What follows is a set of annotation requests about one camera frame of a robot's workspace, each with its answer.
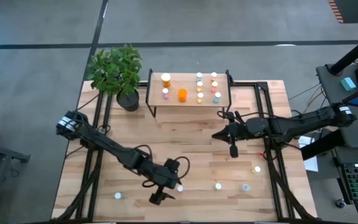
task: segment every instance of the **gray concrete floor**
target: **gray concrete floor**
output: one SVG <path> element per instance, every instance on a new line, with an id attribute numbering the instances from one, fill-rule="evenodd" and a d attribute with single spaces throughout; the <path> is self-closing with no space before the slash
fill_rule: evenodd
<path id="1" fill-rule="evenodd" d="M 91 43 L 102 0 L 0 0 L 0 44 Z M 232 40 L 352 40 L 358 24 L 337 23 L 328 1 L 110 0 L 99 42 Z M 236 80 L 284 80 L 289 97 L 318 83 L 315 67 L 332 63 L 351 45 L 296 47 L 142 48 L 140 75 L 223 72 Z M 31 154 L 14 163 L 0 196 L 0 223 L 50 218 L 67 141 L 55 135 L 75 108 L 89 49 L 0 50 L 0 145 Z M 311 92 L 291 100 L 303 110 Z M 320 103 L 311 110 L 319 108 Z M 318 215 L 357 222 L 354 208 L 333 207 L 326 189 L 336 182 L 310 179 Z"/>

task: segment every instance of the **chair wheel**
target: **chair wheel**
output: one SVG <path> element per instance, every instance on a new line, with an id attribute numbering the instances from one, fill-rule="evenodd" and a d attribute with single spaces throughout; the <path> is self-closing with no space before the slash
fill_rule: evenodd
<path id="1" fill-rule="evenodd" d="M 338 199 L 335 201 L 335 206 L 337 208 L 344 208 L 346 206 L 346 203 L 343 199 Z"/>

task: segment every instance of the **yellow warning stripe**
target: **yellow warning stripe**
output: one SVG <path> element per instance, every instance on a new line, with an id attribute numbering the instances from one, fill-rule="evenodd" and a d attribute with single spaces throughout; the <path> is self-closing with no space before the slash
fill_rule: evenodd
<path id="1" fill-rule="evenodd" d="M 329 5 L 331 6 L 331 9 L 334 12 L 334 15 L 335 15 L 336 19 L 338 20 L 338 22 L 343 23 L 342 14 L 341 14 L 341 12 L 339 12 L 335 1 L 334 0 L 328 0 L 328 2 L 329 2 Z"/>

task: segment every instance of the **green leaves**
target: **green leaves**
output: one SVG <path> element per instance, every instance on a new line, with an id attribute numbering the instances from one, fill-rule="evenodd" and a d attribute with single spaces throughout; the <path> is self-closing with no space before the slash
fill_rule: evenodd
<path id="1" fill-rule="evenodd" d="M 91 87 L 113 95 L 120 91 L 133 93 L 140 82 L 140 60 L 139 51 L 132 46 L 99 51 L 91 57 L 87 69 L 88 79 L 93 81 Z"/>

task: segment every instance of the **white paper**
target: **white paper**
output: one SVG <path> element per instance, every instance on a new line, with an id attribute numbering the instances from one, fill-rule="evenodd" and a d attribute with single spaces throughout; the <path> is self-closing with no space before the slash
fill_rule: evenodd
<path id="1" fill-rule="evenodd" d="M 299 146 L 302 148 L 303 146 L 307 146 L 308 144 L 314 142 L 314 138 L 301 136 L 299 138 Z M 308 171 L 318 172 L 318 165 L 317 165 L 317 157 L 314 156 L 308 160 L 303 161 L 305 165 L 305 169 Z"/>

